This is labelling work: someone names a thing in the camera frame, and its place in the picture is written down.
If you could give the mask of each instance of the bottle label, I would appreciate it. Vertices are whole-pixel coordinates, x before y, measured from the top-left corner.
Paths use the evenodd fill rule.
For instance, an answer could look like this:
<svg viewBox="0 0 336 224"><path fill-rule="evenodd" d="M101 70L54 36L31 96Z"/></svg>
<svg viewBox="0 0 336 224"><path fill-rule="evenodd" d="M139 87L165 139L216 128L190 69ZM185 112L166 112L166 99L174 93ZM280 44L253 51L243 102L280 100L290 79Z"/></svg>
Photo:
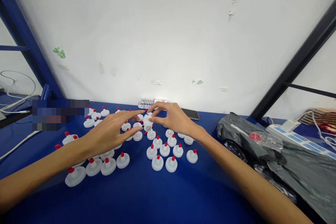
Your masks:
<svg viewBox="0 0 336 224"><path fill-rule="evenodd" d="M158 99L158 98L155 98L155 99L154 99L154 103L156 103L156 102L168 102L168 101L165 100L165 99Z"/></svg>

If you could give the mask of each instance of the smartphone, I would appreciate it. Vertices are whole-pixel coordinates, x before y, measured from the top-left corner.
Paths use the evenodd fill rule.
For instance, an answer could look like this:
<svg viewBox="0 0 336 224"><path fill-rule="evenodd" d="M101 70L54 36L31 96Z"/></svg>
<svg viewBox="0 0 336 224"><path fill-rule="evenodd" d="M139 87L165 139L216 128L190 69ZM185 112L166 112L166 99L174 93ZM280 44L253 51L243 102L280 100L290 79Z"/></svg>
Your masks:
<svg viewBox="0 0 336 224"><path fill-rule="evenodd" d="M200 119L200 116L198 115L197 111L195 110L188 110L182 108L183 112L191 119L198 121Z"/></svg>

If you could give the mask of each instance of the water bottle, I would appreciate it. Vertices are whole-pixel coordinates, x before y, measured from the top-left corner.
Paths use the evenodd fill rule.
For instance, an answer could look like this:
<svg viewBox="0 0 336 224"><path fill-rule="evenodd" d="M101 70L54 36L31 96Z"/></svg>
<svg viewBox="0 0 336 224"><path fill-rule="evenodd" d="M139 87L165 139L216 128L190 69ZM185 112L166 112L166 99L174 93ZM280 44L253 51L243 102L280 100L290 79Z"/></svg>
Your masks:
<svg viewBox="0 0 336 224"><path fill-rule="evenodd" d="M140 99L140 101L138 102L138 108L140 109L149 109L150 106L152 106L155 102L168 102L165 99Z"/></svg>

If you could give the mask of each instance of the power strip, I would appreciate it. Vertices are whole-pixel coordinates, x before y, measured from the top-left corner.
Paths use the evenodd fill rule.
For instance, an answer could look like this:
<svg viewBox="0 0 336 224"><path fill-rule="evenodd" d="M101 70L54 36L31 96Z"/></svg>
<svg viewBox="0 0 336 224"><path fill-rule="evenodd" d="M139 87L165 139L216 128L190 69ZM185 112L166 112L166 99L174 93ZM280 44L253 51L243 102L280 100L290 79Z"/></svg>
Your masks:
<svg viewBox="0 0 336 224"><path fill-rule="evenodd" d="M277 136L281 138L284 141L287 142L293 142L295 144L298 144L306 149L309 149L311 151L314 151L318 154L327 156L329 158L333 158L336 160L336 154L334 152L331 152L322 146L310 141L309 139L295 133L294 131L285 131L280 128L281 125L277 124L271 124L266 128L266 131L274 136Z"/></svg>

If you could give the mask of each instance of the hand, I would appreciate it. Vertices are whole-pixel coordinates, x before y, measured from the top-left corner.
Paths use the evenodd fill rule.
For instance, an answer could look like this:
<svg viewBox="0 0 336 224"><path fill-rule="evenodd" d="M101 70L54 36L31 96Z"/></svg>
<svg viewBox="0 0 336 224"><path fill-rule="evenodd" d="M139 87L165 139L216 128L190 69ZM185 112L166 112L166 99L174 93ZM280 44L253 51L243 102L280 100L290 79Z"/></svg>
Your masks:
<svg viewBox="0 0 336 224"><path fill-rule="evenodd" d="M108 115L101 123L89 131L84 138L87 147L90 149L90 157L108 152L121 145L127 138L142 130L142 127L134 127L123 134L120 134L121 126L127 121L139 120L137 115L144 113L144 110L120 111Z"/></svg>
<svg viewBox="0 0 336 224"><path fill-rule="evenodd" d="M162 124L174 132L191 136L194 130L198 127L190 118L183 112L177 103L163 103L157 101L149 109L148 113L157 108L152 114L152 118L149 121ZM162 110L167 111L167 117L156 117Z"/></svg>

